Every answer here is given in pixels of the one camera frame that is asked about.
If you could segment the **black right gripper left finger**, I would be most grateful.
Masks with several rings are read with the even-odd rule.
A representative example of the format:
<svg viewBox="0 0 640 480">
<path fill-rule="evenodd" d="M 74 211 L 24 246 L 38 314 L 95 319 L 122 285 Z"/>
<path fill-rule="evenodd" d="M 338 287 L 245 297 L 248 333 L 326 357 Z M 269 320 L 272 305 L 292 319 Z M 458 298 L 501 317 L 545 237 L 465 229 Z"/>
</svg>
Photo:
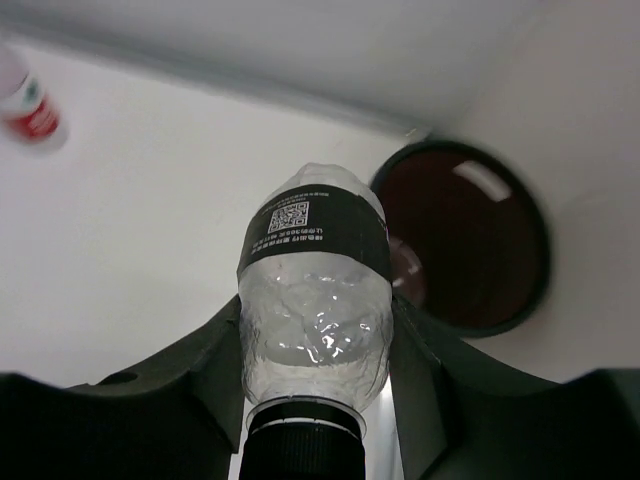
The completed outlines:
<svg viewBox="0 0 640 480">
<path fill-rule="evenodd" d="M 225 479 L 244 394 L 233 297 L 206 324 L 95 385 L 1 375 L 4 479 Z"/>
</svg>

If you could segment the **brown bin black rim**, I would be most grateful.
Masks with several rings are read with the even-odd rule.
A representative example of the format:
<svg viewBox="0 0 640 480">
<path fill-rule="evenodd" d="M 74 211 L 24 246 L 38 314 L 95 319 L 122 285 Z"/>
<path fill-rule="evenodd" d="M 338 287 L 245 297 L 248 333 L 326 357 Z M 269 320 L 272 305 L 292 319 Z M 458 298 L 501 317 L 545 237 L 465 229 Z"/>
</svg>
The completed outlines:
<svg viewBox="0 0 640 480">
<path fill-rule="evenodd" d="M 542 306 L 551 234 L 499 158 L 454 140 L 403 147 L 371 179 L 386 215 L 394 288 L 460 337 L 508 332 Z"/>
</svg>

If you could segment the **red cap labelled bottle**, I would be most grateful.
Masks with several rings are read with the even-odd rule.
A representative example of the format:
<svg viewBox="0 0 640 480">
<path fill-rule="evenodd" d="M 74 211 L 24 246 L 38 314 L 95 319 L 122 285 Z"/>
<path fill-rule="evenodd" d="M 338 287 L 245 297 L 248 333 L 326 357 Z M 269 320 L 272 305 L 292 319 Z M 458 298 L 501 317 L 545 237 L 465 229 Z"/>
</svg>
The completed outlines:
<svg viewBox="0 0 640 480">
<path fill-rule="evenodd" d="M 1 141 L 49 154 L 60 150 L 68 128 L 47 86 L 30 64 L 1 42 Z"/>
</svg>

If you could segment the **black label clear bottle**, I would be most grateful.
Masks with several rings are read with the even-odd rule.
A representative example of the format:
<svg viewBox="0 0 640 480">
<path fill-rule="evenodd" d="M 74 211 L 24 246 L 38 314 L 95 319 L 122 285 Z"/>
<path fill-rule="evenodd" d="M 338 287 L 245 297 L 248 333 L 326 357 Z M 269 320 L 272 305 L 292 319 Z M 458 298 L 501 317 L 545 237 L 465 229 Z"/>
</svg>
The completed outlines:
<svg viewBox="0 0 640 480">
<path fill-rule="evenodd" d="M 393 338 L 383 208 L 349 170 L 309 163 L 252 217 L 237 267 L 243 479 L 362 479 L 363 411 Z"/>
</svg>

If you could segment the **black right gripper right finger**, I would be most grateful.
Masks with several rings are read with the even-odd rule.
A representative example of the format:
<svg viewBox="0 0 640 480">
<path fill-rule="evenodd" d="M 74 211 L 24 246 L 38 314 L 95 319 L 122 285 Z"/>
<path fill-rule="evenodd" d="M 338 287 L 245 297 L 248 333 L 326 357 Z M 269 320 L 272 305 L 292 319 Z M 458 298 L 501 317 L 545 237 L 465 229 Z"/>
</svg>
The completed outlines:
<svg viewBox="0 0 640 480">
<path fill-rule="evenodd" d="M 555 383 L 475 349 L 402 298 L 392 309 L 405 478 L 638 478 L 638 370 Z"/>
</svg>

